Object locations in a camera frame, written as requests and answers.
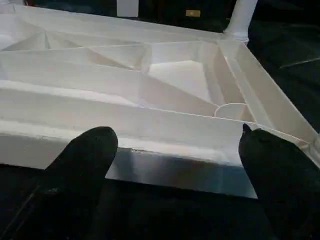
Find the plastic tray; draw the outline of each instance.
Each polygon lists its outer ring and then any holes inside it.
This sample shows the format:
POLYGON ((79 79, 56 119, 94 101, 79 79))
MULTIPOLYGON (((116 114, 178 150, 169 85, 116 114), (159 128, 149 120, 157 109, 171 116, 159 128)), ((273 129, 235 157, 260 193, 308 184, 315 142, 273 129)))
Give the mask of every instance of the plastic tray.
POLYGON ((76 135, 111 126, 120 152, 107 178, 255 197, 238 155, 243 123, 298 145, 317 136, 247 47, 218 33, 0 13, 1 163, 45 168, 76 135))

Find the white compartment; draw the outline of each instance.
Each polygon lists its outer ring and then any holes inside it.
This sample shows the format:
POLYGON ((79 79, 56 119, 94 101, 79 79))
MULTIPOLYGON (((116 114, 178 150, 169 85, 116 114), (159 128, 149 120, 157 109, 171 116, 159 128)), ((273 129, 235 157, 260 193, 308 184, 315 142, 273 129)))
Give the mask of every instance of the white compartment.
POLYGON ((87 35, 87 34, 73 34, 65 32, 48 32, 51 38, 59 39, 60 41, 66 41, 75 44, 80 47, 92 47, 92 46, 116 46, 116 45, 132 45, 137 44, 137 42, 117 39, 115 37, 104 37, 97 35, 87 35))
POLYGON ((0 85, 0 109, 1 119, 6 121, 76 131, 112 126, 120 138, 208 150, 236 147, 243 124, 241 121, 66 97, 59 92, 47 94, 36 88, 17 90, 15 86, 4 84, 0 85))
POLYGON ((1 51, 19 51, 19 50, 45 50, 49 48, 47 36, 43 32, 35 33, 32 36, 11 44, 1 51))
MULTIPOLYGON (((16 53, 61 62, 107 65, 141 70, 149 67, 149 63, 145 62, 145 55, 149 54, 149 49, 150 46, 147 44, 135 44, 112 47, 93 46, 67 49, 21 50, 16 53)), ((6 55, 15 55, 15 53, 0 52, 0 57, 6 55)))
POLYGON ((244 103, 236 80, 215 43, 156 43, 151 47, 149 75, 209 103, 244 103))
POLYGON ((196 41, 197 37, 187 35, 151 31, 136 27, 109 24, 108 22, 94 22, 91 20, 79 21, 72 17, 56 16, 54 14, 28 14, 23 11, 20 17, 27 23, 52 32, 64 32, 72 34, 86 34, 97 37, 123 39, 139 43, 161 43, 196 41))
POLYGON ((221 41, 219 46, 254 120, 259 125, 311 143, 317 136, 316 131, 246 46, 231 41, 221 41))
POLYGON ((217 106, 139 71, 0 54, 3 80, 118 95, 140 106, 212 116, 217 106))
POLYGON ((0 14, 0 50, 39 31, 38 27, 22 21, 14 14, 0 14))

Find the yellow label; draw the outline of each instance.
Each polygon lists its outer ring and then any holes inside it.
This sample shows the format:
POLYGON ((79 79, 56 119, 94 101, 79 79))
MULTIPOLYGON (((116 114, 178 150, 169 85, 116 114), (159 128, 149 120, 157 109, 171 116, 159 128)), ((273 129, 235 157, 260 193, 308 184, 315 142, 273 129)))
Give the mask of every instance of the yellow label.
POLYGON ((199 18, 201 14, 200 10, 187 10, 185 11, 185 15, 187 17, 195 17, 195 18, 199 18))

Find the white pole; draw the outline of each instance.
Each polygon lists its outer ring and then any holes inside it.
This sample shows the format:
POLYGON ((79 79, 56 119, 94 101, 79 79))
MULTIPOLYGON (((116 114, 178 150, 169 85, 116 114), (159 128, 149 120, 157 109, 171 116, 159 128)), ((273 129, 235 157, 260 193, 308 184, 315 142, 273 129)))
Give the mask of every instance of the white pole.
POLYGON ((224 30, 226 39, 249 42, 248 28, 258 0, 237 0, 228 27, 224 30))
POLYGON ((116 13, 118 17, 138 17, 139 0, 116 0, 116 13))

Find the white structure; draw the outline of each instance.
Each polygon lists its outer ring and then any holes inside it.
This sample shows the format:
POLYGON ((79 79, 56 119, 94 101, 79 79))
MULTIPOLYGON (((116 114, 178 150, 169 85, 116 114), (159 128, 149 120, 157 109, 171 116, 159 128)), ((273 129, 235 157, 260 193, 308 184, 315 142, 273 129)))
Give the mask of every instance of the white structure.
POLYGON ((242 125, 300 146, 315 130, 240 41, 181 27, 0 7, 0 163, 43 169, 111 126, 107 178, 255 197, 242 125))
POLYGON ((228 27, 224 30, 227 39, 248 43, 248 28, 258 0, 237 0, 228 27))

